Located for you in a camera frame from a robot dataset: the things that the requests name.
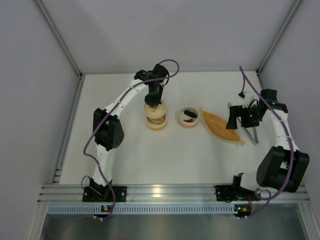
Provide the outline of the metal tongs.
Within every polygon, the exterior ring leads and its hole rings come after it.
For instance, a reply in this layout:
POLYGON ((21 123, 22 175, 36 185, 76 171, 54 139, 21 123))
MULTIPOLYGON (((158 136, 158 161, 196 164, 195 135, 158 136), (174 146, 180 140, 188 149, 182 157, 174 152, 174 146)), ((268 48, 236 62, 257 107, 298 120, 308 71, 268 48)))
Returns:
MULTIPOLYGON (((227 107, 230 109, 232 107, 232 104, 230 102, 227 103, 227 107)), ((237 122, 240 125, 241 122, 241 118, 237 117, 237 122)), ((257 145, 259 143, 259 139, 258 139, 258 134, 257 134, 257 130, 256 127, 252 127, 252 128, 245 128, 245 127, 241 127, 243 129, 243 131, 246 133, 246 135, 248 136, 248 138, 250 139, 250 141, 252 142, 253 145, 257 145)))

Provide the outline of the cream lid orange knob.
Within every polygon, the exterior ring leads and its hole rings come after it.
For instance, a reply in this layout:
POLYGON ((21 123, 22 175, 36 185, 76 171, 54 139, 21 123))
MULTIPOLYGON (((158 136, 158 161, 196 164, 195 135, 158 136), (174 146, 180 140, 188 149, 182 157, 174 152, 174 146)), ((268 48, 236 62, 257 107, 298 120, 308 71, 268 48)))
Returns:
POLYGON ((164 101, 157 106, 151 107, 148 104, 144 104, 144 112, 149 119, 160 119, 166 114, 167 106, 164 101))

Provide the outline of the red sausage piece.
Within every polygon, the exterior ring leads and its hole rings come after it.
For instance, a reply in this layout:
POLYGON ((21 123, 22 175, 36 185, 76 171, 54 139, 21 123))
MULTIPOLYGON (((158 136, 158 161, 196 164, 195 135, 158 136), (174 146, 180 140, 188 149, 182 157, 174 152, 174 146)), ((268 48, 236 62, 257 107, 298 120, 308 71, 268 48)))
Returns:
POLYGON ((194 123, 195 120, 193 118, 190 118, 190 119, 185 119, 184 122, 186 122, 186 123, 194 123))

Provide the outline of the orange bread roll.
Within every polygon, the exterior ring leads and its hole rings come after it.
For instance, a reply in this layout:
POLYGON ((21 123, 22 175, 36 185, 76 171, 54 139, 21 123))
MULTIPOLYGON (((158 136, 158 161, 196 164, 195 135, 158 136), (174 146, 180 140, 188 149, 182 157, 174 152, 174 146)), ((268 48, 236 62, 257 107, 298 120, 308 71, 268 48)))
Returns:
POLYGON ((150 119, 151 122, 153 122, 154 124, 160 125, 162 124, 165 120, 163 118, 159 118, 159 119, 150 119))

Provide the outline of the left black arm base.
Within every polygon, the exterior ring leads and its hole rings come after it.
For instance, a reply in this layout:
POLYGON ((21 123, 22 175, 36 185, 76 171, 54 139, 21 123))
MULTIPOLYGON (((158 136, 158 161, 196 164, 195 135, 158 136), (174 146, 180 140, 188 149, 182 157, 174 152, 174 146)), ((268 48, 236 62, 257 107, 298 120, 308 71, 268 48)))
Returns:
MULTIPOLYGON (((127 198, 127 187, 124 185, 120 186, 113 186, 112 187, 114 196, 115 196, 115 202, 123 203, 126 202, 127 198)), ((100 187, 97 189, 94 189, 91 186, 86 186, 84 188, 84 192, 82 195, 82 201, 88 202, 88 203, 102 203, 102 202, 113 202, 114 196, 109 189, 108 186, 100 187)))

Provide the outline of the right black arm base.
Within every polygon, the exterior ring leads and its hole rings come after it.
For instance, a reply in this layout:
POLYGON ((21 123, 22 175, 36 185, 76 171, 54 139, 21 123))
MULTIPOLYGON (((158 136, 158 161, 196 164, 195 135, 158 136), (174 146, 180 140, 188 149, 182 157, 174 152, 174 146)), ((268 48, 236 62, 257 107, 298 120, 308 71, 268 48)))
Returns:
POLYGON ((216 185, 216 200, 218 202, 231 203, 233 201, 260 201, 255 192, 233 184, 216 185))

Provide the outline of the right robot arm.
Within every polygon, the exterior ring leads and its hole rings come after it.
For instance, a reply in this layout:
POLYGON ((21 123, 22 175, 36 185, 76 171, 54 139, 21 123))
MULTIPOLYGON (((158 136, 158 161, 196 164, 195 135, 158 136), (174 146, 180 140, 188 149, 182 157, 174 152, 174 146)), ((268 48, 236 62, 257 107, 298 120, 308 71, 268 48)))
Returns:
POLYGON ((244 129, 265 127, 270 149, 257 171, 239 173, 233 180, 242 189, 253 191, 259 187, 282 189, 294 193, 298 190, 310 162, 307 153, 299 150, 292 137, 288 123, 288 108, 277 100, 277 91, 265 89, 257 99, 251 92, 242 91, 241 105, 228 105, 229 118, 226 129, 236 130, 238 124, 244 129))

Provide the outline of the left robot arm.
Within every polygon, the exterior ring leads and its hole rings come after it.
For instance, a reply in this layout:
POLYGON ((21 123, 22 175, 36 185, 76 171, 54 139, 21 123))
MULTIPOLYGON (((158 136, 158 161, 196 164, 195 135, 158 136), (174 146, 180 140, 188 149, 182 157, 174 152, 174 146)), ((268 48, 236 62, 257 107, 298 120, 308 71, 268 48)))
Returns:
POLYGON ((113 103, 93 113, 90 141, 96 144, 97 155, 83 154, 92 158, 96 167, 83 189, 83 202, 112 202, 116 198, 112 186, 112 165, 115 150, 125 138, 121 117, 124 117, 140 99, 144 100, 144 112, 149 125, 161 129, 167 124, 166 105, 162 100, 164 86, 169 82, 169 71, 161 64, 152 70, 139 70, 129 87, 113 103))

